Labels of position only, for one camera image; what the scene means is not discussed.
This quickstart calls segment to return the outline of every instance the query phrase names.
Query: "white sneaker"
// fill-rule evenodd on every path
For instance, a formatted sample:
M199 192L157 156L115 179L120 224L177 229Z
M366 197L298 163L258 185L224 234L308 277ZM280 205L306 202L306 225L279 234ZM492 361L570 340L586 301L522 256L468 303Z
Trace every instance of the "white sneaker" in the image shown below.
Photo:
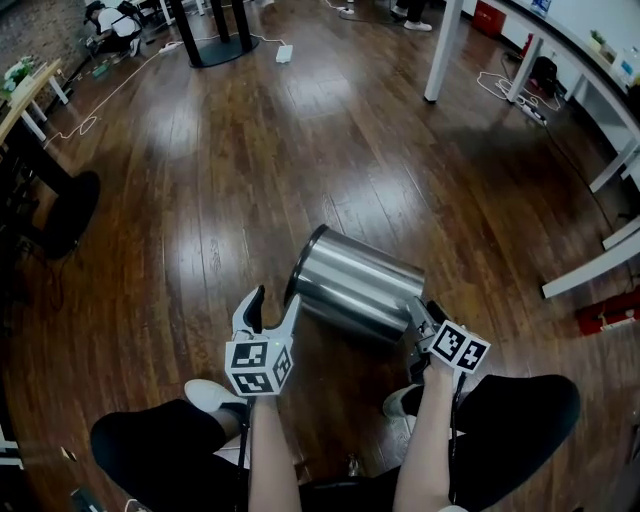
M244 398L234 395L220 384L210 380L190 380L184 385L184 392L189 402L209 414L220 409L220 406L225 403L247 403Z
M402 7L398 7L397 5L394 5L391 8L391 12L395 12L398 16L401 16L402 18L406 18L407 17L407 12L409 11L409 9L407 9L406 7L403 9Z
M418 23L414 23L413 21L406 21L404 23L404 28L407 30L419 30L420 32L431 32L433 27L428 23L422 23L419 21Z
M136 37L133 41L129 43L131 47L131 51L129 52L129 57L135 57L138 54L138 50L140 49L140 38Z
M404 398L404 395L417 387L417 384L411 384L411 386L399 389L395 393L391 393L384 401L384 404L382 404L382 413L390 419L406 418L407 416L409 416L406 412L404 412L404 407L402 407L402 399Z

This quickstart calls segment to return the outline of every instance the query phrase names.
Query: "black table base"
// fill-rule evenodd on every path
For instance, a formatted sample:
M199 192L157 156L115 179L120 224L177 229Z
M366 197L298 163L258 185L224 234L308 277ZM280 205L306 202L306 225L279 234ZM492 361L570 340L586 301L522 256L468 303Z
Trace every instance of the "black table base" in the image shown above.
M252 51L258 44L260 39L255 36L251 36L251 49L245 50L242 47L242 41L239 35L229 36L229 42L223 43L220 39L214 39L213 42L207 46L198 48L200 53L201 64L194 66L191 63L191 67L210 67L217 66L218 64L224 64L225 62L232 61L238 57L242 57L245 53Z
M21 121L11 129L6 142L58 197L49 211L44 230L21 218L9 218L5 222L40 245L47 258L61 258L78 245L89 224L100 196L100 178L91 171L74 178L69 176Z
M213 39L206 46L198 48L189 28L189 21L184 12L182 1L171 0L171 10L182 36L182 42L189 55L191 67L206 68L217 66L242 57L258 46L259 39L252 36L249 31L243 0L231 0L231 7L236 19L238 33L233 36L229 35L220 0L211 0L211 9L218 28L219 38Z
M100 178L85 171L72 178L69 190L53 203L43 230L44 254L56 260L75 249L100 197Z

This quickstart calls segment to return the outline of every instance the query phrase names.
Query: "power strip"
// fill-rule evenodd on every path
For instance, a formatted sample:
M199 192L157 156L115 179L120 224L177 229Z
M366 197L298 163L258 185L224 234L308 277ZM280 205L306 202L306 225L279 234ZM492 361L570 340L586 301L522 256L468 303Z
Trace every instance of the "power strip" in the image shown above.
M291 56L293 55L293 45L288 44L285 46L281 46L278 48L278 54L276 55L276 62L280 64L286 64L291 61Z

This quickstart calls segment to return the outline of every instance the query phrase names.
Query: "stainless steel trash can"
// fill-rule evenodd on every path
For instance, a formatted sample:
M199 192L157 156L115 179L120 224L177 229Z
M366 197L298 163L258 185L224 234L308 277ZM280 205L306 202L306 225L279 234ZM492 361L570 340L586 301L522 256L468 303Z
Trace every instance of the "stainless steel trash can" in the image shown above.
M407 300L420 296L424 272L329 229L311 235L285 292L300 294L315 317L363 336L396 343L410 317Z

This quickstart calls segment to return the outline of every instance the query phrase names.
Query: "white desk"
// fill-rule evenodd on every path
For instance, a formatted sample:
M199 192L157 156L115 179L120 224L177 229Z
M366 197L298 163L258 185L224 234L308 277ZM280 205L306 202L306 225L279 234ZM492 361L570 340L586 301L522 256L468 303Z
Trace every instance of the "white desk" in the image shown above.
M138 6L144 1L145 0L133 0L131 3ZM198 14L200 14L200 16L204 16L204 0L196 0L196 4L198 5ZM162 14L164 14L164 19L167 22L167 25L171 25L175 20L169 16L169 10L167 9L167 3L165 0L160 0L160 7L162 8Z
M591 184L592 192L600 189L622 166L628 165L623 177L631 175L636 184L640 183L640 158L633 160L633 152L640 141L640 120L631 112L626 91L621 87L619 79L609 71L609 66L585 42L566 30L564 27L546 18L543 19L529 9L529 3L520 0L483 0L499 9L523 25L533 33L534 38L527 56L523 60L518 74L513 80L508 100L512 103L524 87L531 67L538 55L542 41L551 44L582 74L582 80L588 80L613 107L620 119L631 132L631 140L624 150L598 175ZM456 37L463 0L447 0L438 45L429 73L424 97L429 103L438 99L442 82L451 58L451 50ZM606 252L589 263L555 279L542 287L545 297L552 297L565 292L625 262L640 253L640 221L636 219L603 242Z

